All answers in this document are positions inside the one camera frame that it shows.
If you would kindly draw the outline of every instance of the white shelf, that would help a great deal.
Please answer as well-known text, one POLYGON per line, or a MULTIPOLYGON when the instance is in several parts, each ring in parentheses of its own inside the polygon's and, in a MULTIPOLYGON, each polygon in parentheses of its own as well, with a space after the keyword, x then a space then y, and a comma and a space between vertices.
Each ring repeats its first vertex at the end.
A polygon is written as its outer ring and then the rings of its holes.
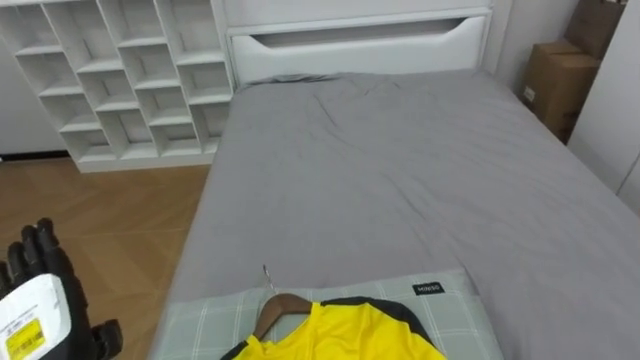
POLYGON ((178 55, 176 65, 200 65, 210 63, 223 63, 224 54, 222 50, 201 50, 184 52, 178 55))
POLYGON ((122 160, 145 159, 158 157, 158 150, 153 143, 139 143, 129 146, 122 157, 122 160))
POLYGON ((78 163, 116 159, 102 130, 63 132, 61 135, 78 163))
POLYGON ((220 138, 210 139, 204 147, 205 154, 215 154, 218 151, 218 145, 220 145, 220 138))
POLYGON ((27 55, 44 55, 44 54, 56 54, 62 53, 62 46, 59 44, 50 44, 45 42, 38 42, 35 44, 31 44, 22 50, 16 52, 16 56, 27 56, 27 55))
POLYGON ((93 115, 79 115, 64 125, 61 133, 102 130, 102 126, 93 115))
POLYGON ((202 149, 198 144, 198 140, 172 140, 169 141, 167 147, 162 151, 160 156, 186 156, 202 154, 202 149))
POLYGON ((95 1, 44 4, 43 8, 75 71, 122 69, 116 46, 95 1))
POLYGON ((40 98, 40 101, 42 101, 42 105, 44 105, 44 108, 49 113, 49 118, 53 126, 60 132, 71 132, 74 126, 79 123, 98 122, 84 94, 44 97, 40 98))
POLYGON ((82 87, 76 79, 58 80, 38 94, 40 97, 81 95, 84 94, 82 87))
POLYGON ((158 111, 149 126, 186 125, 191 124, 191 116, 187 109, 173 108, 158 111))
POLYGON ((80 81, 95 111, 120 111, 138 108, 127 77, 122 70, 81 73, 80 81))
POLYGON ((16 56, 62 52, 39 5, 0 8, 0 34, 16 56))
POLYGON ((80 157, 78 162, 94 162, 115 160, 116 156, 111 152, 109 145, 99 145, 90 147, 87 152, 80 157))
POLYGON ((134 86, 136 90, 164 89, 180 87, 180 80, 175 73, 158 73, 142 77, 134 86))
POLYGON ((115 71, 122 69, 122 61, 120 61, 119 58, 94 59, 82 65, 76 72, 78 74, 88 74, 93 72, 115 71))
POLYGON ((97 107, 96 111, 124 111, 138 109, 138 101, 133 94, 112 95, 105 98, 97 107))
POLYGON ((219 60, 218 56, 221 55, 220 38, 210 0, 157 0, 157 4, 178 65, 181 65, 185 56, 187 59, 191 57, 188 54, 198 53, 207 56, 192 58, 197 60, 193 64, 224 61, 219 60))
POLYGON ((210 164, 233 94, 221 4, 0 6, 0 36, 81 172, 210 164))
POLYGON ((232 98, 230 89, 202 89, 192 90, 189 95, 189 105, 228 103, 232 98))
POLYGON ((167 39, 164 36, 138 36, 131 37, 121 41, 118 44, 120 48, 138 47, 138 46, 153 46, 166 44, 167 39))
POLYGON ((121 54, 134 89, 180 86, 167 45, 126 48, 121 54))
POLYGON ((178 70, 190 105, 231 100, 231 84, 224 63, 181 66, 178 70))
POLYGON ((98 0, 118 47, 166 43, 153 0, 98 0))

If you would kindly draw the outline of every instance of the headboard slot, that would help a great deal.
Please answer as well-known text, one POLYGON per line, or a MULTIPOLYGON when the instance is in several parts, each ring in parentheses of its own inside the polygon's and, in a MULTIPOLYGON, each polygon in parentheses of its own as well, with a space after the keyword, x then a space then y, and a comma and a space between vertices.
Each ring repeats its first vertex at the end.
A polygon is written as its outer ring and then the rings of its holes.
POLYGON ((460 26, 466 18, 442 19, 402 24, 387 24, 342 29, 296 31, 279 34, 255 35, 253 38, 268 48, 357 42, 407 36, 439 36, 460 26))

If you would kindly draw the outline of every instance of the pillow label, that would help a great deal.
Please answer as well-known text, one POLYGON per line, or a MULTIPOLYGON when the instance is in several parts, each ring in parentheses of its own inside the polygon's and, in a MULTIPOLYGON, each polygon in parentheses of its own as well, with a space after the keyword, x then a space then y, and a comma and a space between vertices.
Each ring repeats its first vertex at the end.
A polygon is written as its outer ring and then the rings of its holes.
POLYGON ((413 291, 416 295, 434 295, 444 294, 444 288, 439 282, 416 284, 413 285, 413 291))

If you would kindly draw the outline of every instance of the yellow jersey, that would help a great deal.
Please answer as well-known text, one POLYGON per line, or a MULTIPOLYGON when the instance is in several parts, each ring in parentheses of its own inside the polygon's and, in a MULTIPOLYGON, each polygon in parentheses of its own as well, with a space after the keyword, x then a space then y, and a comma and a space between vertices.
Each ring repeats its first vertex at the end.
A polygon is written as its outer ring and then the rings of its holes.
POLYGON ((446 360, 406 306, 352 297, 314 302, 305 321, 278 343, 251 335, 222 360, 446 360))

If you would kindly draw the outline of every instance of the herringbone floor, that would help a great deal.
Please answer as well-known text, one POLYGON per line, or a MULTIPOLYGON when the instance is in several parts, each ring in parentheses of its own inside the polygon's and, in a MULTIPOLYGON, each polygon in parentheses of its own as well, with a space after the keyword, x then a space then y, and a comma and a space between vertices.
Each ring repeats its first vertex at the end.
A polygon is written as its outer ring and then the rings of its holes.
POLYGON ((208 166, 79 174, 70 160, 0 164, 0 251, 50 217, 89 299, 120 320, 119 359, 145 359, 208 166))

